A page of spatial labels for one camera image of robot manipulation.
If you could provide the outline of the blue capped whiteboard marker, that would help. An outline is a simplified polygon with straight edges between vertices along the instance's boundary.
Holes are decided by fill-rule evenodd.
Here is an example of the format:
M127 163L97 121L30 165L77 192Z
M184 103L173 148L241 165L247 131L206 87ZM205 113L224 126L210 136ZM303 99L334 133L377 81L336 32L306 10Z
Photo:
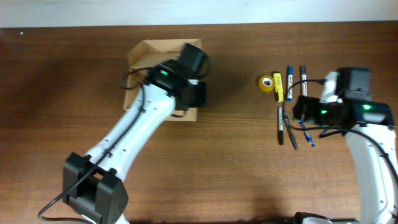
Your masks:
M293 66L287 67L287 101L293 100L292 85L293 85L294 69Z

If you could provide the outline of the yellow highlighter marker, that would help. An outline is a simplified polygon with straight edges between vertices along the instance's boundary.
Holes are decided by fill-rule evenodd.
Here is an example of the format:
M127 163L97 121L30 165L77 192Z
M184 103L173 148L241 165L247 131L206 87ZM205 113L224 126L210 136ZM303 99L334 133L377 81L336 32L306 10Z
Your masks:
M282 84L282 77L280 72L274 72L273 79L275 82L275 95L278 102L284 101L284 91L283 91L283 84Z

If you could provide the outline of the yellow tape roll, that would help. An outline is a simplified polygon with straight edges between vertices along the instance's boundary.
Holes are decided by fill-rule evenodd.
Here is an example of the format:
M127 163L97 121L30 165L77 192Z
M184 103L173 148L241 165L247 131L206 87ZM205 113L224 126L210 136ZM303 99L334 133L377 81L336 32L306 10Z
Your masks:
M258 87L263 92L271 92L275 87L274 79L271 76L264 75L259 79Z

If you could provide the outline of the brown cardboard box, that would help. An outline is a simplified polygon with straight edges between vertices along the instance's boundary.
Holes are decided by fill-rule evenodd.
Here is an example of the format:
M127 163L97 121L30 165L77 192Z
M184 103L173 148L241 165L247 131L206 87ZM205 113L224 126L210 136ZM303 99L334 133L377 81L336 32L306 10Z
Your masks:
M142 40L127 55L129 71L144 67L152 67L168 59L177 59L185 44L192 44L202 49L201 39L159 39ZM139 78L144 78L147 71L140 71L138 74L127 78L127 85L133 86ZM136 99L138 90L125 90L123 109L127 111L133 101ZM167 121L188 121L196 122L198 118L198 109L189 108L182 118L167 118Z

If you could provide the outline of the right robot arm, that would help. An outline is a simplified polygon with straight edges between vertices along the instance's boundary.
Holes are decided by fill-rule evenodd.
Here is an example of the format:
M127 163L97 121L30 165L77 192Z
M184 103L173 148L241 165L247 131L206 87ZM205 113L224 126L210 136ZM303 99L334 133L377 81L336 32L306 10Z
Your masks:
M397 223L396 126L389 105L372 101L371 71L343 67L324 79L320 98L300 95L295 120L342 134L354 160L361 200L360 223Z

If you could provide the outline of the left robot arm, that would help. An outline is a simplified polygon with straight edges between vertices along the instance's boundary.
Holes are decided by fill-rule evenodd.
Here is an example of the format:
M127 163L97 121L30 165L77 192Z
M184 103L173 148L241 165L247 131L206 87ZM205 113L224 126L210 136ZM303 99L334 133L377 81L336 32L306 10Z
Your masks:
M112 130L84 156L71 153L63 165L63 202L83 223L126 223L124 186L135 158L155 130L175 111L202 107L208 55L185 44L176 59L143 69L137 96Z

